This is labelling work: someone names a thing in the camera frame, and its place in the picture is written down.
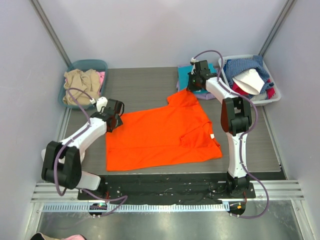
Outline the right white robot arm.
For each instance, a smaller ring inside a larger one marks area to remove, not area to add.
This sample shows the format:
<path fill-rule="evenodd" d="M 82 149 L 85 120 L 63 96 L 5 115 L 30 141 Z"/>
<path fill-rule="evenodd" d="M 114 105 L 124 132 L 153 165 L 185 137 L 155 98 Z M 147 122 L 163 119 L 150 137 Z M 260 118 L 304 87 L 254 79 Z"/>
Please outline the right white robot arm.
<path fill-rule="evenodd" d="M 233 198 L 249 189 L 250 177 L 246 168 L 247 131 L 252 125 L 250 103 L 233 92 L 217 73 L 212 73 L 206 60 L 191 59 L 187 90 L 206 90 L 221 103 L 220 124 L 227 135 L 229 167 L 226 176 L 226 193 Z"/>

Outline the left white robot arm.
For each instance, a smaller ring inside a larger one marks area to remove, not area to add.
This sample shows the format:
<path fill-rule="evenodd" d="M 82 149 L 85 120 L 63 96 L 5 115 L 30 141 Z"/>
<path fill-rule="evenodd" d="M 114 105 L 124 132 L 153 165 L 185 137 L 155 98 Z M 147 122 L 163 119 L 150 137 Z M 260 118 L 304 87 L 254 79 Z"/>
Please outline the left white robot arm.
<path fill-rule="evenodd" d="M 107 188 L 103 178 L 83 171 L 82 161 L 92 143 L 123 125 L 121 116 L 125 104 L 119 100 L 101 97 L 95 106 L 96 112 L 91 116 L 86 115 L 85 125 L 62 141 L 51 141 L 41 151 L 41 178 L 55 184 L 60 196 L 63 196 L 66 190 L 73 189 L 85 189 L 97 200 L 106 195 Z"/>

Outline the orange t shirt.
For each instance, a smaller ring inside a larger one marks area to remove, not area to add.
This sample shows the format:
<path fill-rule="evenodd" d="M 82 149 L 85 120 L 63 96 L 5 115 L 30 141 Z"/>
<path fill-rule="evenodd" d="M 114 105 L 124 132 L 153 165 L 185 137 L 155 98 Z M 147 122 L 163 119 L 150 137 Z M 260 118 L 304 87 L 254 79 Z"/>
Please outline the orange t shirt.
<path fill-rule="evenodd" d="M 109 172 L 223 157 L 212 121 L 186 89 L 167 97 L 166 106 L 125 113 L 121 119 L 123 124 L 105 136 Z"/>

